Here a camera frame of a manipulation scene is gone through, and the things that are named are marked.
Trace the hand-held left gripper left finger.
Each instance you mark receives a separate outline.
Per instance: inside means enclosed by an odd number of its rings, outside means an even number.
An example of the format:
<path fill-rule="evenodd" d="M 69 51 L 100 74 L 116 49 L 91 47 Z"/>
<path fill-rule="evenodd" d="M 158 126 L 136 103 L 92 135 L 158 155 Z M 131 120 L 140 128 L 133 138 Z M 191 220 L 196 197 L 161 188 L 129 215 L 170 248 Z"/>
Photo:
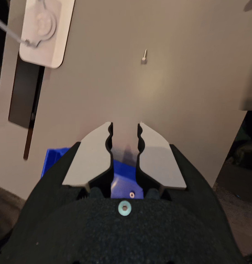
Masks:
<path fill-rule="evenodd" d="M 62 182 L 71 187 L 98 187 L 111 192 L 114 178 L 112 149 L 113 123 L 105 122 L 81 141 Z"/>

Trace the clear stand pole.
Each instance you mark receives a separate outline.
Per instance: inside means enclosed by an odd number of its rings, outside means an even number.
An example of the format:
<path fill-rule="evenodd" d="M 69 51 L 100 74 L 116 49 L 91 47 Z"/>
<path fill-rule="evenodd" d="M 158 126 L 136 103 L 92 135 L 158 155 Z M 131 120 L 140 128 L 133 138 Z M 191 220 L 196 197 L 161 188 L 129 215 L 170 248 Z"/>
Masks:
<path fill-rule="evenodd" d="M 39 45 L 39 42 L 36 44 L 36 43 L 30 42 L 27 39 L 26 40 L 21 39 L 20 36 L 18 36 L 15 32 L 9 29 L 8 26 L 1 20 L 0 20 L 0 29 L 4 31 L 7 35 L 9 35 L 11 38 L 13 38 L 19 44 L 23 44 L 23 45 L 26 45 L 28 47 L 33 47 L 33 48 L 36 48 Z"/>

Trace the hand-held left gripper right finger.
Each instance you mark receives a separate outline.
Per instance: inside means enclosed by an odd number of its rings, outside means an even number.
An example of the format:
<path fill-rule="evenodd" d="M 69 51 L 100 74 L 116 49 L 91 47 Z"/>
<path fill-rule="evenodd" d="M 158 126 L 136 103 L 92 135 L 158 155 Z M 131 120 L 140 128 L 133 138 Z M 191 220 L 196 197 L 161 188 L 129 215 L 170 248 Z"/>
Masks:
<path fill-rule="evenodd" d="M 168 141 L 140 122 L 137 126 L 138 150 L 136 181 L 144 195 L 150 189 L 185 190 L 187 185 Z"/>

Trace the white stand base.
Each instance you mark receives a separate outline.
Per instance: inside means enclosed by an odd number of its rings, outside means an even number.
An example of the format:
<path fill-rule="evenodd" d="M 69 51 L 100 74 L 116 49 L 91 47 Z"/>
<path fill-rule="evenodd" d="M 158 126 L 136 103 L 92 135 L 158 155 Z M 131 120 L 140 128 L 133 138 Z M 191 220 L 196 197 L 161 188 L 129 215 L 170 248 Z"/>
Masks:
<path fill-rule="evenodd" d="M 23 61 L 59 68 L 63 62 L 75 0 L 27 0 L 19 56 Z"/>

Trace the blue plastic bin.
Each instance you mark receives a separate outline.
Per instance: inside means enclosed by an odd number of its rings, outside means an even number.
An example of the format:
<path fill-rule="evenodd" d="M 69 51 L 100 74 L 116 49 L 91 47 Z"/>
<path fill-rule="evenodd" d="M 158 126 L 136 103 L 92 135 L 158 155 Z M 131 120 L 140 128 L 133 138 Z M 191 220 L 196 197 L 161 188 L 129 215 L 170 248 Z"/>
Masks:
<path fill-rule="evenodd" d="M 47 149 L 41 178 L 70 148 Z M 114 164 L 114 179 L 111 183 L 112 199 L 131 199 L 130 192 L 135 193 L 134 199 L 143 199 L 143 189 L 136 182 L 136 168 L 117 160 Z"/>

